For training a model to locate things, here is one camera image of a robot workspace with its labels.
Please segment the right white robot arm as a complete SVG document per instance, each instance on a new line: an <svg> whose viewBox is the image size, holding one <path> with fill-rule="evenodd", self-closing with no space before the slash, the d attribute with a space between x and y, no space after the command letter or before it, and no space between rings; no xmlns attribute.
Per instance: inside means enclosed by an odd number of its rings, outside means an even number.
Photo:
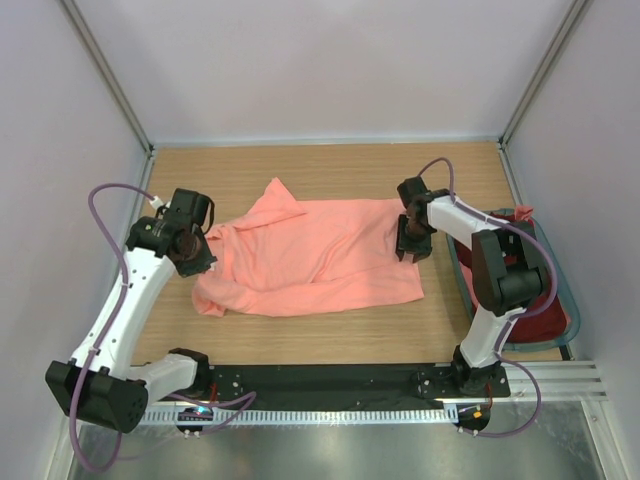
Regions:
<svg viewBox="0 0 640 480"><path fill-rule="evenodd" d="M508 222L464 203L448 189L430 190L419 176L397 187L399 215L395 254L416 263L432 253L439 231L471 253L472 286L478 303L469 332L454 350L450 382L461 395L480 395L501 366L501 351L516 321L535 316L538 299L551 305L557 274L526 221Z"/></svg>

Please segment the teal plastic basket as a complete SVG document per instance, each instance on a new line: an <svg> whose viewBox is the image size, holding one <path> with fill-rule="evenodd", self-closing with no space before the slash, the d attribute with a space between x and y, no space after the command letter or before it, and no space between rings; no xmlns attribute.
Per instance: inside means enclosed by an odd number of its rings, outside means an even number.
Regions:
<svg viewBox="0 0 640 480"><path fill-rule="evenodd" d="M489 211L489 214L508 221L528 221L533 226L536 239L550 255L557 274L557 294L553 303L541 314L519 320L511 330L503 350L529 353L566 346L580 330L580 312L545 232L533 217L533 208L502 208ZM472 286L470 249L448 234L445 235L445 239L463 305L469 320L473 321L478 301Z"/></svg>

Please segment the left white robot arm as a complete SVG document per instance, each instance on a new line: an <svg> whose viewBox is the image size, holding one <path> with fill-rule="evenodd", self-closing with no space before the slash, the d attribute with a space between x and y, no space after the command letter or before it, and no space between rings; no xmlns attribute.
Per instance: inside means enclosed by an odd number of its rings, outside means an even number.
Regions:
<svg viewBox="0 0 640 480"><path fill-rule="evenodd" d="M153 305L175 275L191 277L216 262L205 240L214 202L176 189L150 200L155 214L137 220L119 249L120 273L88 335L66 362L54 361L45 382L65 415L119 433L131 432L147 407L174 393L204 398L213 383L207 355L174 348L143 367L132 356Z"/></svg>

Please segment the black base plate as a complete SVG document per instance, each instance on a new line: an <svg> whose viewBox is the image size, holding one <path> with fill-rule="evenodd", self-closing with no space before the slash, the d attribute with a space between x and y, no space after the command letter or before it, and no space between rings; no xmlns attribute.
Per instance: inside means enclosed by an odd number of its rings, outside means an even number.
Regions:
<svg viewBox="0 0 640 480"><path fill-rule="evenodd" d="M447 363L334 365L217 365L211 368L218 398L254 392L266 402L342 400L347 396L393 394L426 399L510 396L504 368L477 388L464 389Z"/></svg>

